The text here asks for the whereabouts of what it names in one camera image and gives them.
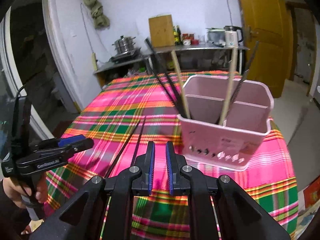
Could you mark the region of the person's left hand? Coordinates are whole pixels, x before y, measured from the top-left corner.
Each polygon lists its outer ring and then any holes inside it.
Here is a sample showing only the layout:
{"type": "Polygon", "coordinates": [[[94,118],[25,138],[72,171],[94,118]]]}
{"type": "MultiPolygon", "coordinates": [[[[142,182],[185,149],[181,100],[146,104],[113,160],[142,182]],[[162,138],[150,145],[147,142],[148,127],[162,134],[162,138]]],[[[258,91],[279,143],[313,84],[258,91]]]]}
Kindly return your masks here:
{"type": "MultiPolygon", "coordinates": [[[[48,199],[46,176],[46,173],[41,175],[36,187],[35,198],[41,204],[45,203],[48,199]]],[[[31,196],[31,188],[24,183],[20,183],[16,178],[3,178],[2,185],[5,195],[12,200],[17,207],[25,209],[25,205],[22,203],[22,196],[31,196]]]]}

